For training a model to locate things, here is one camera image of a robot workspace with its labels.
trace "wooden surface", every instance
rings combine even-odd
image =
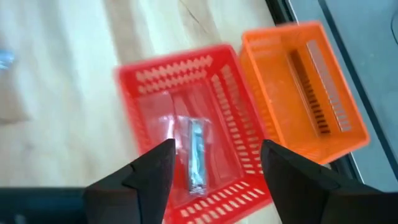
[[[0,0],[0,48],[17,57],[0,73],[0,186],[86,186],[131,162],[115,67],[238,50],[244,30],[273,25],[264,0]]]

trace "red plastic basket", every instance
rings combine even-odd
[[[169,197],[166,222],[232,223],[272,201],[259,157],[264,132],[231,46],[217,45],[123,66],[119,70],[119,84],[141,154],[163,140],[156,138],[162,127],[148,122],[151,115],[142,101],[152,99],[157,109],[150,114],[166,110],[170,102],[154,97],[164,92],[185,96],[200,86],[199,93],[206,103],[195,109],[213,108],[208,116],[219,138],[225,139],[216,149],[233,165],[227,170],[233,178],[213,183],[206,197],[184,203],[171,202]],[[184,105],[187,111],[191,106]],[[187,182],[184,175],[178,174],[182,169],[176,162],[177,175],[170,195],[178,185]]]

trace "plastic basket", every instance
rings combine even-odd
[[[369,142],[321,24],[246,32],[239,59],[273,141],[319,164]]]
[[[148,125],[140,101],[165,91],[188,94],[196,86],[205,85],[206,91],[201,93],[208,100],[200,108],[215,109],[211,122],[227,139],[225,147],[217,150],[229,154],[230,162],[236,160],[233,170],[229,170],[236,178],[218,184],[207,197],[180,204],[169,198],[167,223],[231,223],[272,201],[259,157],[264,132],[237,62],[231,46],[218,45],[123,66],[119,70],[119,84],[141,154],[160,143],[151,136],[161,128],[156,126],[158,123]],[[160,110],[167,106],[164,103],[153,102]],[[180,169],[184,167],[176,162],[176,170]],[[170,195],[175,185],[182,182],[187,182],[183,176],[174,176]]]

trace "basket slot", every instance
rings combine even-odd
[[[146,80],[146,82],[141,83],[137,89],[142,95],[157,93],[186,85],[187,83],[197,82],[201,79],[204,79],[206,75],[206,70],[197,70],[183,73],[181,75],[163,77],[161,79],[157,78],[153,80]]]
[[[199,198],[180,207],[180,218],[176,220],[177,223],[226,222],[232,213],[242,212],[255,203],[262,203],[267,196],[263,190],[250,183],[250,180],[242,179],[210,194],[208,198],[213,198],[211,204]]]
[[[314,93],[310,79],[308,78],[307,71],[302,62],[301,56],[297,50],[293,50],[290,53],[290,59],[294,65],[298,80],[303,88],[304,95],[307,99],[309,109],[312,112],[315,125],[320,134],[330,134],[330,127],[328,121],[325,118],[325,114],[321,108],[321,105]]]
[[[252,64],[252,62],[250,61],[246,51],[247,51],[246,49],[242,51],[240,60],[241,60],[241,65],[243,66],[243,69],[245,71],[246,81],[251,87],[254,100],[256,101],[257,104],[257,112],[262,118],[262,122],[265,131],[267,132],[268,138],[275,141],[276,143],[282,144],[282,141],[275,127],[274,120],[269,112],[269,107],[267,106],[266,99],[263,96],[263,92],[260,86],[260,80],[257,79],[256,73],[254,71],[255,65]]]
[[[322,85],[328,94],[330,105],[333,109],[333,113],[337,120],[338,126],[341,132],[351,130],[351,122],[347,117],[347,113],[341,104],[341,100],[336,89],[336,85],[330,76],[328,67],[323,59],[322,53],[320,52],[317,43],[314,40],[310,40],[307,44],[308,50],[310,51],[312,62],[320,76]]]
[[[210,55],[201,56],[179,62],[169,63],[158,67],[147,68],[136,72],[136,79],[141,83],[171,78],[176,74],[194,72],[211,66],[213,58]]]
[[[224,65],[220,72],[225,87],[218,75],[213,75],[211,82],[216,93],[216,99],[222,110],[221,114],[224,116],[226,127],[232,138],[233,146],[237,151],[243,171],[249,175],[259,173],[260,169],[253,166],[256,162],[252,158],[253,155],[259,152],[259,144],[256,144],[260,141],[258,132],[254,129],[254,125],[249,119],[248,112],[243,105],[238,84],[233,77],[231,67],[229,65]],[[233,115],[235,113],[238,116],[235,116],[234,120],[230,120],[229,118],[234,117]]]
[[[148,135],[147,129],[144,126],[143,121],[143,116],[142,113],[137,110],[138,101],[136,99],[128,101],[127,104],[134,104],[134,106],[128,106],[128,111],[129,111],[129,118],[131,120],[132,125],[134,125],[134,130],[136,132],[137,136],[141,136],[141,138],[138,138],[138,145],[141,149],[148,151],[150,150],[153,145],[150,141],[150,137]]]

